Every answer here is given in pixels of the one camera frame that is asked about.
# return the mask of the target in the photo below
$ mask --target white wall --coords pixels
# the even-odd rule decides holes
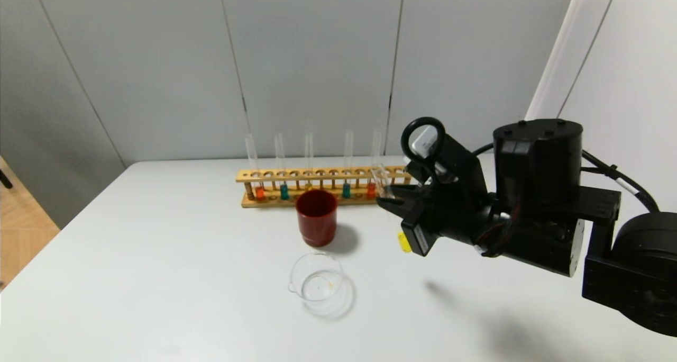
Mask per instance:
[[[39,0],[0,0],[2,155],[63,227],[124,171]]]
[[[375,126],[399,153],[425,114],[488,142],[525,113],[568,0],[0,3],[2,152],[63,225],[125,165],[244,157],[249,130],[263,156],[309,129],[340,155],[347,128],[366,155]]]
[[[611,0],[571,0],[538,83],[527,120],[557,117],[578,77]]]
[[[127,165],[244,155],[221,0],[43,2]]]
[[[355,154],[369,155],[385,128],[401,0],[223,0],[242,94],[257,150],[343,155],[346,129]]]
[[[677,0],[612,0],[561,117],[583,145],[677,211]],[[618,190],[600,178],[598,186]],[[644,212],[624,194],[619,223]]]
[[[569,1],[404,0],[387,153],[420,116],[471,149],[524,118]]]

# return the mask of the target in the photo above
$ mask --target robotic arm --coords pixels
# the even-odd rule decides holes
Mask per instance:
[[[409,137],[427,125],[412,149]],[[377,198],[378,204],[402,218],[418,255],[448,237],[485,257],[507,256],[569,277],[578,264],[584,222],[592,222],[583,297],[677,337],[677,213],[660,212],[615,165],[582,150],[582,134],[583,127],[571,121],[519,121],[495,130],[493,145],[469,152],[437,119],[416,119],[404,129],[401,146],[407,171],[421,183],[392,185],[394,198]],[[488,193],[477,159],[491,148],[496,193]],[[582,158],[595,167],[582,167]],[[581,171],[616,179],[649,212],[623,225],[614,242],[620,192],[580,186]]]

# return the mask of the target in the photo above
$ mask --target orange liquid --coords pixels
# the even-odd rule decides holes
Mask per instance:
[[[256,187],[256,200],[263,201],[266,199],[266,194],[263,191],[263,186]]]
[[[372,200],[377,197],[377,184],[370,183],[367,185],[367,198]]]

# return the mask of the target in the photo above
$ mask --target wooden floor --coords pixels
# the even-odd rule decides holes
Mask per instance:
[[[0,185],[0,289],[6,287],[46,246],[58,227],[0,158],[0,169],[14,188]]]

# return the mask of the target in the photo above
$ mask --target red cup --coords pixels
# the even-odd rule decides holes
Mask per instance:
[[[336,197],[324,190],[308,190],[296,201],[298,229],[308,246],[326,246],[336,233]]]

